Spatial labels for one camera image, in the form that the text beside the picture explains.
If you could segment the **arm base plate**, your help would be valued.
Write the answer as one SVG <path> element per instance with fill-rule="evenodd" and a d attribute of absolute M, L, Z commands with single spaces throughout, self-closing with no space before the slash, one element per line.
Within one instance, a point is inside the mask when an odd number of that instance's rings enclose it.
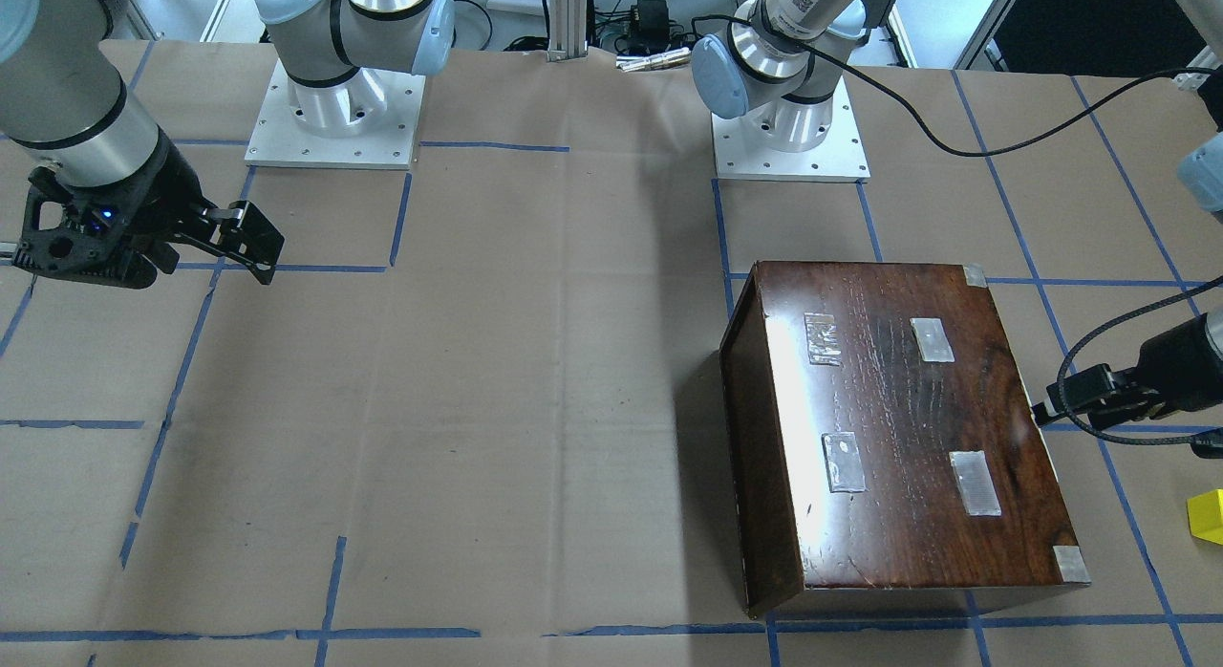
<path fill-rule="evenodd" d="M 848 84 L 815 105 L 779 99 L 735 119 L 712 117 L 717 177 L 863 184 L 870 159 Z"/>
<path fill-rule="evenodd" d="M 328 88 L 289 80 L 276 62 L 245 162 L 249 166 L 408 171 L 426 76 L 361 69 Z"/>

